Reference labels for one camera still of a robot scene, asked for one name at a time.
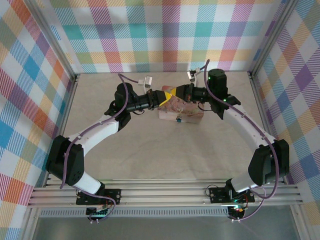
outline white cable clip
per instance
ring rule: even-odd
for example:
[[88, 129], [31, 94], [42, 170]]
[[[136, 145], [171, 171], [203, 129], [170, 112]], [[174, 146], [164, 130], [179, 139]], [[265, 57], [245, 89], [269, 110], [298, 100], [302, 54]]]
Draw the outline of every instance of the white cable clip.
[[194, 71], [192, 71], [191, 73], [191, 70], [187, 71], [186, 74], [188, 75], [188, 78], [190, 80], [191, 83], [193, 83], [195, 81], [195, 74], [194, 74]]
[[149, 89], [151, 88], [151, 83], [152, 83], [152, 76], [146, 76], [144, 78], [144, 86]]
[[139, 79], [138, 80], [138, 85], [139, 86], [142, 86], [142, 85], [144, 85], [145, 84], [145, 80], [144, 79]]

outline white floor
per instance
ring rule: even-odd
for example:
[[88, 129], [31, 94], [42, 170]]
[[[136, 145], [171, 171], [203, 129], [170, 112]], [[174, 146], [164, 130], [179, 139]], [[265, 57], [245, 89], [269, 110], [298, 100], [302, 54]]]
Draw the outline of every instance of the white floor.
[[[134, 80], [153, 76], [152, 89], [189, 84], [185, 72], [126, 73]], [[250, 116], [261, 123], [246, 72], [227, 72], [229, 93], [236, 96]], [[199, 77], [199, 86], [204, 86]], [[114, 100], [120, 83], [117, 74], [81, 74], [65, 136], [98, 120]], [[133, 83], [135, 92], [143, 94]], [[85, 170], [106, 179], [228, 179], [247, 171], [253, 153], [232, 126], [213, 112], [205, 112], [200, 124], [161, 120], [158, 111], [131, 115], [120, 132], [106, 138], [85, 158]]]

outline black bracket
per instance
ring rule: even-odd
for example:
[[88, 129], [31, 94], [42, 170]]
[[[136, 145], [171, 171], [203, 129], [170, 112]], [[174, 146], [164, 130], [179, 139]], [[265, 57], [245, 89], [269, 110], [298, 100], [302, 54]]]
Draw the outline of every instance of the black bracket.
[[[99, 196], [105, 196], [113, 199], [115, 203], [118, 205], [121, 199], [121, 189], [102, 189], [99, 191]], [[111, 200], [107, 200], [105, 198], [98, 198], [86, 195], [83, 192], [77, 193], [77, 199], [75, 204], [77, 205], [109, 205], [113, 204]]]
[[210, 196], [210, 203], [212, 204], [234, 203], [234, 205], [237, 205], [237, 204], [245, 204], [247, 201], [248, 203], [255, 202], [255, 196], [250, 190], [247, 190], [242, 195], [231, 199], [230, 196], [228, 196], [228, 194], [226, 193], [226, 190], [224, 187], [211, 187], [209, 188], [209, 196]]

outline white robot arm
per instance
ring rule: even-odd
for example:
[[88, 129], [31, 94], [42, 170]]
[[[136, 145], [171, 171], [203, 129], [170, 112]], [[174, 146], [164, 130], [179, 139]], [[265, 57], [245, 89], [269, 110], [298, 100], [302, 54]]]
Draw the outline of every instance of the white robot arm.
[[[221, 69], [213, 69], [208, 72], [208, 76], [209, 89], [214, 95], [250, 118], [241, 106], [241, 103], [234, 96], [228, 94], [225, 72]], [[142, 111], [143, 109], [153, 110], [167, 102], [171, 95], [174, 95], [188, 102], [209, 102], [212, 111], [222, 120], [233, 126], [254, 153], [248, 171], [226, 182], [225, 191], [230, 199], [242, 195], [249, 188], [262, 186], [276, 179], [274, 156], [266, 139], [272, 143], [275, 149], [279, 164], [279, 176], [283, 177], [288, 174], [288, 143], [285, 140], [277, 141], [262, 128], [259, 128], [265, 135], [264, 138], [261, 137], [259, 131], [243, 115], [214, 100], [208, 94], [205, 87], [197, 87], [191, 83], [173, 89], [171, 94], [150, 89], [146, 94], [138, 96], [133, 91], [131, 84], [126, 83], [126, 86], [129, 92], [128, 104], [125, 110], [115, 119], [98, 125], [82, 137], [79, 137], [81, 132], [78, 132], [68, 137], [58, 136], [54, 139], [46, 164], [48, 172], [61, 180], [63, 179], [66, 150], [71, 142], [75, 138], [78, 138], [69, 152], [65, 183], [89, 194], [104, 196], [105, 185], [85, 172], [85, 155], [103, 139], [121, 130], [130, 121], [131, 112]], [[110, 104], [109, 110], [96, 123], [102, 123], [111, 116], [114, 116], [123, 107], [125, 95], [124, 85], [120, 84], [114, 94], [115, 101]]]

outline plaid backdrop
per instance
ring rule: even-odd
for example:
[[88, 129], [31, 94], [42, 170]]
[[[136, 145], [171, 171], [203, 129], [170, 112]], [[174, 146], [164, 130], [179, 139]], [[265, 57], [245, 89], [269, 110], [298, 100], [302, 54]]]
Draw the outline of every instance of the plaid backdrop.
[[0, 240], [18, 237], [71, 82], [22, 0], [0, 1]]
[[114, 73], [247, 71], [280, 0], [38, 2], [76, 72]]
[[300, 0], [255, 80], [320, 238], [320, 0]]
[[283, 13], [285, 5], [286, 5], [287, 2], [288, 2], [288, 0], [281, 0], [281, 3], [280, 3], [278, 9], [276, 10], [276, 12], [274, 14], [274, 16], [272, 18], [272, 21], [271, 21], [267, 31], [265, 32], [265, 34], [263, 36], [261, 44], [260, 44], [258, 50], [256, 51], [255, 55], [254, 55], [253, 61], [251, 62], [249, 69], [246, 69], [246, 71], [248, 70], [248, 72], [252, 72], [252, 70], [253, 70], [254, 66], [256, 65], [257, 60], [258, 60], [258, 58], [259, 58], [259, 56], [261, 54], [261, 51], [267, 45], [267, 43], [269, 41], [270, 34], [274, 30], [274, 27], [276, 26], [277, 20], [279, 19], [279, 17]]

